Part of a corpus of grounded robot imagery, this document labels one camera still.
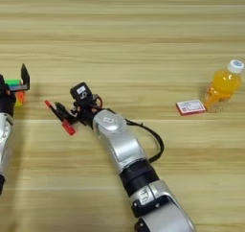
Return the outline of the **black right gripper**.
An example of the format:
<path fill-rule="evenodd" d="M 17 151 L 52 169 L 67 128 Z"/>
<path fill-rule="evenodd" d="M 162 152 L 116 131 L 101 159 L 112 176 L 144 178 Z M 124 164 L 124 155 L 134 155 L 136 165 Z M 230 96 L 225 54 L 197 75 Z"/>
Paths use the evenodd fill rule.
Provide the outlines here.
<path fill-rule="evenodd" d="M 102 110 L 101 98 L 90 98 L 84 100 L 75 100 L 74 108 L 71 113 L 62 103 L 55 103 L 56 112 L 68 125 L 82 123 L 85 126 L 92 127 L 95 116 Z"/>

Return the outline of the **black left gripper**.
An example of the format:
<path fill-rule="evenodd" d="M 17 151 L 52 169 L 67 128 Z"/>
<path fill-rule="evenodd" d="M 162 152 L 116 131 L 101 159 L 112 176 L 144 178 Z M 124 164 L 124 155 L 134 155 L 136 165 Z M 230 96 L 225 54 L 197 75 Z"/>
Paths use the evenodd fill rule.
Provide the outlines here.
<path fill-rule="evenodd" d="M 30 75 L 25 64 L 21 67 L 21 79 L 5 82 L 0 75 L 0 113 L 12 115 L 14 106 L 21 106 L 25 100 L 25 92 L 30 89 Z"/>

